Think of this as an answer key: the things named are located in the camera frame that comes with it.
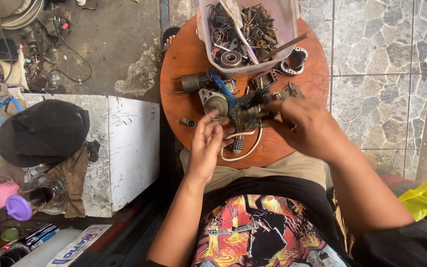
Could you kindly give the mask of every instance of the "can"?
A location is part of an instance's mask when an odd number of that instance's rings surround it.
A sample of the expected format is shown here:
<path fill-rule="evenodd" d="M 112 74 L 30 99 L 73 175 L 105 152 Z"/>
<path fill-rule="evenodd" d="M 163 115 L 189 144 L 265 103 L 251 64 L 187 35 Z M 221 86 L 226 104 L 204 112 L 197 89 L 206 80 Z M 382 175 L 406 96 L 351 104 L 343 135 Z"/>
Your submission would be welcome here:
<path fill-rule="evenodd" d="M 45 223 L 44 225 L 11 244 L 9 249 L 20 248 L 29 253 L 53 237 L 59 230 L 59 227 L 55 226 L 54 224 L 50 222 Z"/>

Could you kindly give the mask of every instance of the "stone tile floor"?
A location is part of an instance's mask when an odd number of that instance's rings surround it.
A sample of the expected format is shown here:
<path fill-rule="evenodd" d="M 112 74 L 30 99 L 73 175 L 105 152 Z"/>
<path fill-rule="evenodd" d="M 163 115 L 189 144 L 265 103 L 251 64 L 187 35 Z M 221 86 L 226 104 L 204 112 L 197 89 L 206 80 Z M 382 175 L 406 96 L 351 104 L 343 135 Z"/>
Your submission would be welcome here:
<path fill-rule="evenodd" d="M 414 180 L 427 111 L 427 0 L 299 2 L 329 62 L 330 112 L 378 173 Z"/>

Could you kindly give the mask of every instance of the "person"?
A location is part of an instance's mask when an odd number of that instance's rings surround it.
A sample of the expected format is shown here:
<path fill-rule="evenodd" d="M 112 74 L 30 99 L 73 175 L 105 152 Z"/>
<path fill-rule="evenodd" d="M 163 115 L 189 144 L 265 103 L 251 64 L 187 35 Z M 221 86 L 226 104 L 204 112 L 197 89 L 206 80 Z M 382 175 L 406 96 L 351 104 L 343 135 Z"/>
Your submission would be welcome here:
<path fill-rule="evenodd" d="M 216 111 L 203 117 L 144 266 L 427 266 L 427 222 L 414 221 L 324 107 L 290 97 L 265 109 L 281 113 L 266 123 L 297 151 L 264 168 L 216 166 L 234 130 Z M 353 259 L 326 199 L 324 161 Z"/>

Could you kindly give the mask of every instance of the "round wooden table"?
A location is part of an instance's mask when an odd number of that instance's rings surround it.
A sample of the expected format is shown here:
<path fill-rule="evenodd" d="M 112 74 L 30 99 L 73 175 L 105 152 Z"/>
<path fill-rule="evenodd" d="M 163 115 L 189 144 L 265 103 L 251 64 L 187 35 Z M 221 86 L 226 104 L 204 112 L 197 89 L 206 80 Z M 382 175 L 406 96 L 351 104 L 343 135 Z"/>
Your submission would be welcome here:
<path fill-rule="evenodd" d="M 195 28 L 195 17 L 193 17 L 175 36 L 164 57 L 160 83 L 161 101 L 166 118 L 175 136 L 187 149 L 190 149 L 194 128 L 189 128 L 181 122 L 181 119 L 186 118 L 198 122 L 205 113 L 198 91 L 190 94 L 174 94 L 174 92 L 182 91 L 182 84 L 181 80 L 174 80 L 173 78 L 208 71 L 209 69 L 216 70 L 210 64 L 205 51 L 205 43 L 199 40 Z M 297 46 L 306 49 L 309 54 L 304 72 L 296 77 L 278 76 L 278 83 L 272 86 L 270 90 L 272 92 L 280 91 L 288 84 L 288 81 L 291 81 L 299 86 L 307 99 L 325 106 L 329 94 L 329 69 L 322 45 L 302 19 L 298 20 L 298 32 L 299 35 L 309 32 L 309 38 L 297 44 Z M 240 93 L 235 95 L 236 97 L 245 93 L 246 86 L 251 78 L 251 76 L 236 77 L 237 88 L 240 90 Z M 235 155 L 225 149 L 224 157 L 236 158 L 245 154 L 252 148 L 257 136 L 257 133 L 245 136 L 245 144 L 240 155 Z M 246 169 L 251 166 L 264 167 L 294 151 L 273 129 L 264 128 L 260 143 L 249 156 L 239 161 L 230 162 L 222 160 L 219 153 L 217 165 L 236 169 Z"/>

